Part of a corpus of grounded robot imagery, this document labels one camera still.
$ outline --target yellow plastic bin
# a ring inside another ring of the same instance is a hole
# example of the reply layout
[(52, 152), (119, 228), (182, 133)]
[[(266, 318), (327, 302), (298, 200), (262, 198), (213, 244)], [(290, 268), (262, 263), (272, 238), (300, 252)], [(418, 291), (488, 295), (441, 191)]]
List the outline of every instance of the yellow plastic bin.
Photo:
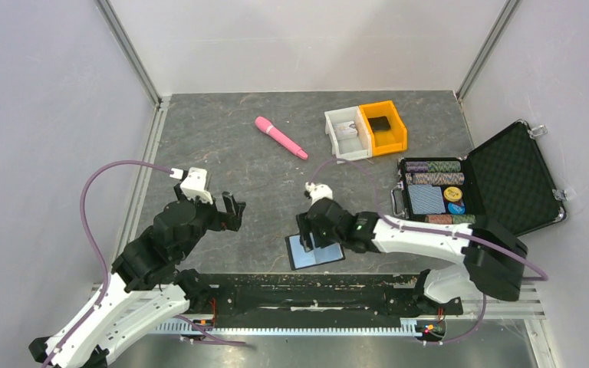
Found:
[[(388, 153), (403, 152), (407, 150), (407, 128), (398, 116), (398, 111), (392, 101), (383, 101), (360, 105), (360, 113), (367, 123), (367, 129), (371, 135), (371, 147), (373, 156), (387, 155)], [(389, 123), (389, 129), (376, 131), (371, 124), (383, 117)]]

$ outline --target cable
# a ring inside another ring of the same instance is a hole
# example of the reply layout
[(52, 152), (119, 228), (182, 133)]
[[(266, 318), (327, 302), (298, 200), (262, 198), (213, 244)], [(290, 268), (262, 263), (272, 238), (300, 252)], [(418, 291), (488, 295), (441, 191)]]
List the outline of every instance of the cable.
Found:
[[(94, 306), (99, 305), (101, 303), (101, 301), (103, 301), (103, 299), (105, 298), (105, 294), (107, 293), (107, 289), (109, 288), (109, 285), (110, 285), (110, 274), (109, 274), (109, 272), (107, 272), (107, 263), (105, 262), (105, 258), (103, 257), (103, 254), (100, 252), (100, 249), (98, 248), (98, 245), (96, 244), (96, 240), (94, 239), (94, 235), (91, 234), (91, 230), (89, 229), (89, 224), (87, 223), (87, 213), (85, 212), (85, 209), (84, 209), (84, 203), (86, 202), (87, 191), (89, 190), (91, 183), (94, 182), (94, 180), (101, 173), (107, 171), (108, 169), (111, 169), (112, 167), (121, 166), (121, 165), (145, 166), (145, 167), (150, 167), (151, 169), (157, 169), (157, 170), (163, 171), (165, 173), (169, 173), (169, 174), (173, 173), (173, 171), (170, 168), (165, 167), (165, 166), (154, 165), (152, 163), (145, 163), (144, 161), (137, 161), (135, 159), (126, 159), (126, 160), (122, 160), (122, 161), (115, 161), (113, 163), (108, 163), (107, 165), (99, 168), (98, 170), (96, 170), (96, 172), (91, 174), (89, 179), (87, 179), (87, 182), (84, 184), (84, 187), (82, 188), (82, 193), (80, 194), (80, 220), (82, 221), (82, 228), (84, 229), (84, 233), (87, 234), (87, 239), (89, 240), (89, 244), (91, 245), (91, 248), (94, 250), (94, 253), (96, 254), (96, 258), (98, 259), (98, 263), (100, 264), (100, 269), (103, 272), (103, 285), (100, 288), (100, 293), (98, 294), (98, 297), (96, 298), (96, 301), (94, 302)], [(42, 363), (41, 368), (46, 368), (51, 363), (51, 361), (55, 357), (55, 350), (61, 350), (62, 346), (64, 346), (64, 343), (67, 342), (69, 337), (71, 337), (74, 334), (74, 332), (80, 326), (82, 326), (82, 324), (87, 320), (87, 318), (89, 318), (89, 316), (94, 312), (94, 306), (92, 306), (92, 308), (89, 308), (87, 310), (87, 313), (85, 313), (82, 317), (80, 317), (80, 319), (69, 329), (69, 331), (67, 331), (67, 333), (58, 341), (58, 343), (55, 344), (53, 351), (51, 351), (51, 353), (48, 354), (48, 356), (46, 357), (46, 360), (44, 360), (44, 362)]]
[[(535, 264), (531, 263), (530, 261), (524, 259), (523, 257), (517, 255), (516, 253), (509, 251), (508, 249), (505, 249), (503, 247), (501, 247), (500, 245), (494, 244), (486, 239), (482, 239), (479, 238), (477, 236), (474, 235), (468, 235), (468, 234), (463, 234), (460, 232), (450, 232), (450, 231), (446, 231), (446, 230), (439, 230), (439, 229), (433, 229), (433, 228), (417, 228), (415, 226), (407, 226), (407, 225), (400, 225), (395, 223), (394, 221), (390, 220), (389, 218), (387, 218), (382, 210), (380, 209), (379, 203), (378, 203), (378, 195), (377, 195), (377, 191), (376, 191), (376, 183), (373, 180), (373, 176), (362, 166), (358, 165), (357, 163), (354, 163), (353, 161), (349, 161), (348, 159), (342, 159), (342, 158), (335, 158), (335, 159), (329, 159), (326, 162), (322, 163), (314, 172), (313, 175), (311, 176), (311, 180), (310, 183), (314, 183), (315, 178), (317, 177), (318, 173), (326, 166), (328, 166), (331, 163), (335, 163), (337, 161), (342, 161), (344, 163), (348, 163), (354, 167), (356, 167), (358, 170), (360, 170), (360, 172), (366, 176), (371, 183), (371, 188), (373, 189), (372, 194), (373, 194), (373, 203), (376, 206), (377, 209), (377, 213), (378, 216), (389, 226), (392, 226), (394, 228), (398, 228), (400, 230), (408, 230), (408, 231), (413, 231), (413, 232), (425, 232), (428, 234), (436, 234), (436, 235), (448, 235), (448, 236), (453, 236), (453, 237), (457, 237), (457, 238), (462, 238), (462, 239), (466, 239), (469, 240), (471, 242), (475, 242), (478, 243), (480, 245), (484, 245), (485, 247), (489, 247), (495, 251), (498, 251), (508, 257), (510, 257), (511, 259), (520, 262), (521, 264), (523, 264), (524, 266), (532, 269), (534, 272), (536, 272), (539, 276), (538, 277), (528, 277), (528, 278), (523, 278), (524, 281), (547, 281), (549, 279), (548, 274), (545, 273), (545, 271), (541, 270), (538, 266), (536, 266)], [(444, 345), (447, 343), (456, 343), (459, 342), (463, 339), (466, 339), (467, 337), (471, 336), (474, 332), (477, 331), (477, 329), (479, 328), (480, 324), (482, 324), (482, 321), (484, 320), (484, 315), (486, 312), (486, 295), (482, 294), (482, 310), (479, 313), (479, 316), (477, 318), (477, 320), (475, 321), (475, 324), (473, 325), (473, 327), (471, 327), (470, 330), (466, 331), (465, 333), (454, 337), (452, 339), (446, 340), (446, 341), (441, 341), (438, 343), (431, 343), (431, 344), (435, 344), (435, 345)]]
[(223, 340), (218, 337), (215, 337), (215, 336), (211, 335), (210, 333), (206, 332), (200, 326), (198, 326), (198, 324), (196, 324), (195, 322), (193, 322), (192, 320), (190, 320), (184, 316), (176, 315), (175, 318), (177, 318), (178, 320), (183, 320), (184, 322), (188, 323), (192, 328), (198, 330), (204, 337), (208, 337), (209, 339), (213, 340), (213, 341), (193, 341), (193, 343), (201, 343), (202, 345), (229, 345), (232, 347), (245, 347), (245, 346), (247, 346), (247, 343), (245, 343), (245, 341), (228, 341), (228, 340)]

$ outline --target yellow round button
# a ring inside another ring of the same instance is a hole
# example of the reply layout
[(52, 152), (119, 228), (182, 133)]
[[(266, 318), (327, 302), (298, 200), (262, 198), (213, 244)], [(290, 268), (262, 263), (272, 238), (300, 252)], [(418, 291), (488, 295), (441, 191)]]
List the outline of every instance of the yellow round button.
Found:
[(443, 191), (443, 197), (450, 202), (457, 202), (462, 199), (462, 190), (456, 186), (449, 186)]

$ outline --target pink handle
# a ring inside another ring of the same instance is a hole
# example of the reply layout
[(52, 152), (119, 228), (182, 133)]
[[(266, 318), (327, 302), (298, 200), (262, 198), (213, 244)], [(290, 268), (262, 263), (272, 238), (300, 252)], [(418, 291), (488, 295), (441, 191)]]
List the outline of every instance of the pink handle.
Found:
[(264, 117), (257, 117), (255, 124), (263, 133), (267, 133), (295, 156), (300, 159), (308, 159), (308, 154), (304, 152), (297, 143), (293, 142), (288, 136), (276, 129), (276, 127), (270, 123), (270, 120), (267, 120)]

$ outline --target white wall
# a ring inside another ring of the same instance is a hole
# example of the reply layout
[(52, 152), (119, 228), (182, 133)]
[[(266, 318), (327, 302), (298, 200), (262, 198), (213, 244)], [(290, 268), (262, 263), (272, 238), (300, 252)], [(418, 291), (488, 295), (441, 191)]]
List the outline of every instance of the white wall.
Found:
[(112, 0), (161, 94), (456, 90), (504, 0)]
[[(100, 271), (78, 214), (87, 177), (141, 155), (153, 107), (92, 1), (0, 1), (0, 367), (39, 367)], [(132, 169), (94, 183), (87, 212), (109, 260)]]
[(524, 240), (552, 277), (539, 291), (563, 366), (589, 366), (589, 2), (522, 2), (465, 105), (475, 143), (519, 117), (549, 129), (539, 146), (574, 198)]

